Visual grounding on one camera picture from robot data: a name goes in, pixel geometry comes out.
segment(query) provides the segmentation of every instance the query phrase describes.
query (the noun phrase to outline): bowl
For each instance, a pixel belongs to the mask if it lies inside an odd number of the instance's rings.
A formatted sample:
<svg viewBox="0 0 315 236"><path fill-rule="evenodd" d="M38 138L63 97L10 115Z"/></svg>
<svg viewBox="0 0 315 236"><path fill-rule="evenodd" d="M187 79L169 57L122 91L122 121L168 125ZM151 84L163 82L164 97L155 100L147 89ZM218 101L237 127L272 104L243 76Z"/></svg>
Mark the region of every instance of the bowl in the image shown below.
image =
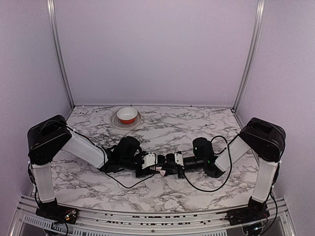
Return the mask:
<svg viewBox="0 0 315 236"><path fill-rule="evenodd" d="M136 117L138 115L138 111L132 107L121 108L117 112L117 117L123 124L131 124L134 123Z"/></svg>

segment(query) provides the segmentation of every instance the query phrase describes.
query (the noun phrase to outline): marble tabletop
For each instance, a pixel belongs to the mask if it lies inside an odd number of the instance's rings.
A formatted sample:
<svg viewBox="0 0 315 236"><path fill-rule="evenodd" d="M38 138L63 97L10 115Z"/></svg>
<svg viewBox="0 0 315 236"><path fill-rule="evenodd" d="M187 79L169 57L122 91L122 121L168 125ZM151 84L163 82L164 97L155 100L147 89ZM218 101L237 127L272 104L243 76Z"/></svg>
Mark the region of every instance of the marble tabletop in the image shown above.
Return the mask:
<svg viewBox="0 0 315 236"><path fill-rule="evenodd" d="M119 108L76 107L67 123L104 147L117 144L124 136L133 136L145 151L164 155L181 151L184 157L192 155L195 138L210 140L215 135L223 135L231 141L240 131L229 109L164 106L134 106L142 116L141 124L134 130L121 131L110 122L111 115ZM215 152L222 148L223 141L214 143ZM199 211L247 204L257 172L257 162L249 152L233 166L230 179L221 190L204 193L192 188L185 179L177 179L177 175L158 174L132 189L125 189L87 162L65 152L60 152L52 163L59 203L132 212ZM112 175L128 186L139 181L133 171ZM227 173L214 179L202 170L187 173L193 184L204 189L219 187L226 176Z"/></svg>

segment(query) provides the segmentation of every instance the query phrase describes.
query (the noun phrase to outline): light purple wall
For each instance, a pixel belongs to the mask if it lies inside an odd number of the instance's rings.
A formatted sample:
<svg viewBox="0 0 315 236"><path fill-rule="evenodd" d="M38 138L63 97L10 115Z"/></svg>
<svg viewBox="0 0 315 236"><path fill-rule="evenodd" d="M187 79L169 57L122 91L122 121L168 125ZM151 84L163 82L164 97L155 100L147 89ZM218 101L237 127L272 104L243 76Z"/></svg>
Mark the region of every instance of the light purple wall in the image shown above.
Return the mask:
<svg viewBox="0 0 315 236"><path fill-rule="evenodd" d="M62 86L46 2L0 3L0 234L29 193L27 131L70 108Z"/></svg>
<svg viewBox="0 0 315 236"><path fill-rule="evenodd" d="M258 50L239 109L287 133L278 196L298 236L315 228L315 1L267 0Z"/></svg>
<svg viewBox="0 0 315 236"><path fill-rule="evenodd" d="M256 0L56 0L76 104L233 105Z"/></svg>

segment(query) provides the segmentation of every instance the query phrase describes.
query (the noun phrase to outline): metal rail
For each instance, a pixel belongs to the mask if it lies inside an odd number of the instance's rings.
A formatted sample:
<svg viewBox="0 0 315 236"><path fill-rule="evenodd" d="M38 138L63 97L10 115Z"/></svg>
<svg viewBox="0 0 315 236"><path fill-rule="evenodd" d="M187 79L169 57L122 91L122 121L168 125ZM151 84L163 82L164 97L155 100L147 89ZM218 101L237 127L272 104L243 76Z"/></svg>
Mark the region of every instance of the metal rail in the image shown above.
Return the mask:
<svg viewBox="0 0 315 236"><path fill-rule="evenodd" d="M54 0L47 0L47 7L48 7L48 15L49 15L49 21L50 21L50 25L51 25L51 31L52 31L54 46L55 46L55 50L56 50L56 54L57 54L58 65L59 65L60 73L61 73L62 80L63 80L63 86L64 86L65 93L67 96L67 100L69 102L69 105L70 105L70 108L72 111L74 108L74 101L73 101L72 93L70 90L70 85L69 85L67 73L65 71L63 56L61 53L61 46L60 46L60 40L59 40L59 34L58 34L58 28L57 28L57 20L56 20Z"/></svg>
<svg viewBox="0 0 315 236"><path fill-rule="evenodd" d="M277 199L278 216L288 214L283 198ZM118 212L108 210L87 209L76 207L79 210L77 223L69 226L70 236L117 236L117 235L142 235L142 236L170 236L170 235L211 235L223 234L228 229L250 225L230 226L224 219L230 209L245 207L227 207L196 212ZM10 236L18 236L23 222L51 230L65 232L63 225L52 227L53 221L35 215L37 205L33 198L22 196L18 204L15 223L12 224ZM268 201L270 218L275 217L275 204Z"/></svg>
<svg viewBox="0 0 315 236"><path fill-rule="evenodd" d="M241 84L239 86L237 95L236 95L236 99L233 105L232 110L234 112L237 112L244 91L245 91L245 87L246 87L246 83L248 81L249 75L250 75L250 70L252 67L252 61L257 49L257 45L258 45L258 40L259 40L259 35L260 35L260 31L261 31L261 23L262 23L262 17L263 17L263 13L264 13L264 8L265 8L265 0L258 0L258 5L257 5L257 12L256 12L256 18L255 18L255 22L254 22L254 28L253 28L253 32L252 32L252 41L251 41L251 45L250 45L250 50L249 50L249 54L247 57L247 61L246 61L246 65L245 65L245 69L243 72L243 76L242 76L242 80L241 80Z"/></svg>

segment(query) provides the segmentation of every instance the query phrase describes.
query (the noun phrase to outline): wire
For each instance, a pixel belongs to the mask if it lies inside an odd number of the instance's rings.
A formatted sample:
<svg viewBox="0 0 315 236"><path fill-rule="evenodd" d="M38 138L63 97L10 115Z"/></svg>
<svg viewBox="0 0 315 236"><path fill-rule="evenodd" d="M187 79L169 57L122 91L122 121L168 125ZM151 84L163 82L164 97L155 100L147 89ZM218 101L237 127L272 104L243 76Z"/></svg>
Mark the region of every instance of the wire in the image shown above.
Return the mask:
<svg viewBox="0 0 315 236"><path fill-rule="evenodd" d="M218 137L224 138L224 137L221 136L221 135L214 136L214 137L211 139L211 141L210 141L211 144L212 144L213 140L216 139L216 138L218 138ZM215 153L215 152L214 152L214 154L215 154L215 155L220 155L220 154L223 153L224 151L225 151L225 148L224 148L222 151L218 152L218 153Z"/></svg>
<svg viewBox="0 0 315 236"><path fill-rule="evenodd" d="M59 222L62 222L62 223L65 225L65 228L66 228L66 232L65 232L65 235L64 235L64 236L68 236L68 234L69 234L69 227L68 227L68 224L67 224L64 220L62 220L62 219L59 218L59 217L53 216L53 215L49 215L49 216L47 216L47 217L57 219L58 221L55 222L54 224L58 224Z"/></svg>
<svg viewBox="0 0 315 236"><path fill-rule="evenodd" d="M48 123L50 123L50 122L57 122L57 123L60 123L60 124L62 124L62 125L65 125L64 123L62 123L62 122L60 122L60 121L57 121L57 120L52 120L52 119L51 119L51 120L47 121L47 122L43 125L43 127L40 129L40 131L39 131L38 135L36 136L36 138L34 139L34 142L33 142L32 146L31 146L31 148L30 148L30 151L33 149L34 145L36 144L36 140L38 139L40 133L43 131L43 129L46 127L46 125L47 125Z"/></svg>
<svg viewBox="0 0 315 236"><path fill-rule="evenodd" d="M266 218L266 220L267 220L266 224L267 224L269 222L268 216L266 214L262 214L262 216L264 216Z"/></svg>
<svg viewBox="0 0 315 236"><path fill-rule="evenodd" d="M201 192L213 193L213 192L216 192L216 191L220 190L220 189L223 188L223 186L226 184L226 182L227 182L228 179L230 178L230 175L231 175L231 172L232 172L232 157L231 157L231 152L230 152L229 143L228 143L228 141L226 140L226 138L223 137L222 135L217 135L217 136L215 136L215 137L211 140L211 142L212 142L215 138L223 138L224 141L226 142L227 151L228 151L228 157L229 157L229 159L230 159L230 170L229 170L229 172L228 172L227 178L226 178L226 180L224 181L224 183L223 183L219 188L214 189L214 190L205 190L205 189L201 189L201 188L196 187L195 185L193 185L193 184L189 181L189 179L188 179L187 176L185 175L185 172L183 172L184 177L185 177L185 179L187 180L187 182L188 182L193 188L195 188L195 189L197 189L197 190L199 190L199 191L201 191Z"/></svg>
<svg viewBox="0 0 315 236"><path fill-rule="evenodd" d="M277 219L277 216L278 216L278 205L277 205L276 199L273 196L272 192L270 192L270 197L272 198L272 200L274 201L274 203L276 205L276 215L275 215L275 218L272 221L272 223L269 225L269 227L264 232L262 232L260 235L264 235L274 225L274 223L275 223L275 221Z"/></svg>
<svg viewBox="0 0 315 236"><path fill-rule="evenodd" d="M105 154L105 151L104 151L103 148L101 148L101 150L102 150L102 152L103 152L103 154L104 154L104 159L105 159L105 155L106 155L106 154ZM112 178L114 181L116 181L118 184L120 184L122 187L127 188L127 189L130 189L130 188L133 188L134 186L136 186L136 185L142 183L143 181L146 181L147 179L152 178L152 177L156 174L156 171L157 171L157 165L156 165L156 163L157 163L157 155L156 155L156 159L155 159L155 165L154 165L155 169L154 169L154 173L153 173L151 176L149 176L149 177L147 177L147 178L145 178L145 179L140 180L139 182L135 183L134 185L132 185L132 186L130 186L130 187L125 186L124 184L122 184L121 182L119 182L117 179L115 179L114 177L112 177L112 176L110 176L109 174L107 174L106 170L105 170L105 174L106 174L108 177Z"/></svg>
<svg viewBox="0 0 315 236"><path fill-rule="evenodd" d="M35 186L35 195L34 195L34 198L35 198L35 202L36 202L37 206L40 208L38 199L37 199L37 197L36 197L37 194L38 194L38 197L39 197L39 193L38 193L37 186Z"/></svg>

